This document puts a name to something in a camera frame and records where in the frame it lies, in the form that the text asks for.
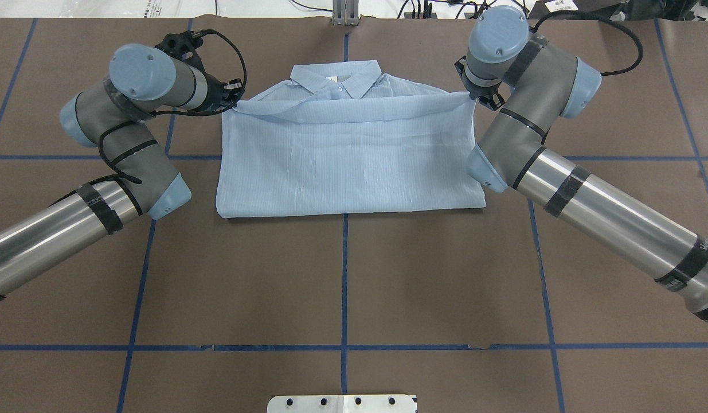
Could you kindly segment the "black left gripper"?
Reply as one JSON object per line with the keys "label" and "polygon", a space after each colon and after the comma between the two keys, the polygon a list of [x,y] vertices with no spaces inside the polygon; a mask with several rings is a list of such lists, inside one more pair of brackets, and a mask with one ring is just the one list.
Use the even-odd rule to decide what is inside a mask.
{"label": "black left gripper", "polygon": [[[228,82],[219,81],[207,73],[202,58],[198,54],[204,44],[204,37],[215,35],[228,44],[236,53],[242,77]],[[185,31],[167,34],[156,49],[173,60],[183,63],[190,70],[193,87],[183,104],[173,105],[173,112],[225,112],[237,106],[245,92],[245,60],[241,50],[218,31]]]}

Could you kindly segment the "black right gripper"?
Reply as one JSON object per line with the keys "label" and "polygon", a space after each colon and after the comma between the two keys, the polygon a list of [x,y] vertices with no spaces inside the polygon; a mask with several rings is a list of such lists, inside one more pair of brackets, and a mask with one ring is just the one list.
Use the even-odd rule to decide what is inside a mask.
{"label": "black right gripper", "polygon": [[497,111],[505,104],[505,99],[499,92],[502,81],[499,79],[483,79],[472,73],[467,65],[467,57],[463,56],[454,63],[462,84],[472,99],[491,111]]}

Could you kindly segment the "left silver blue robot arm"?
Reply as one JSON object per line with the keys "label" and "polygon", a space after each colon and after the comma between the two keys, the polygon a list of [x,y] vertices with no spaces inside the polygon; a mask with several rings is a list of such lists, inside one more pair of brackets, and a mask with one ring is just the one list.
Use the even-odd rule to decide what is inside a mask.
{"label": "left silver blue robot arm", "polygon": [[147,127],[159,116],[215,116],[232,109],[247,85],[207,73],[198,50],[214,29],[167,34],[160,44],[126,44],[102,81],[60,111],[63,130],[95,149],[110,174],[77,186],[28,219],[0,232],[0,302],[27,282],[120,232],[142,216],[159,220],[186,204],[191,191]]}

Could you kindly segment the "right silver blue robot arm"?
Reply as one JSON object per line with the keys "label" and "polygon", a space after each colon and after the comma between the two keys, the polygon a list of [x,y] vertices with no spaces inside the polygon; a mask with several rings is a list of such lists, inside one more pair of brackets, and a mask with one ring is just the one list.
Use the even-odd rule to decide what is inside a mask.
{"label": "right silver blue robot arm", "polygon": [[611,265],[579,270],[606,279],[619,297],[657,293],[663,314],[708,324],[708,175],[687,120],[677,73],[658,21],[629,22],[636,45],[600,21],[534,22],[509,5],[475,20],[461,78],[500,92],[479,107],[467,167],[488,195],[519,196],[534,232],[574,228]]}

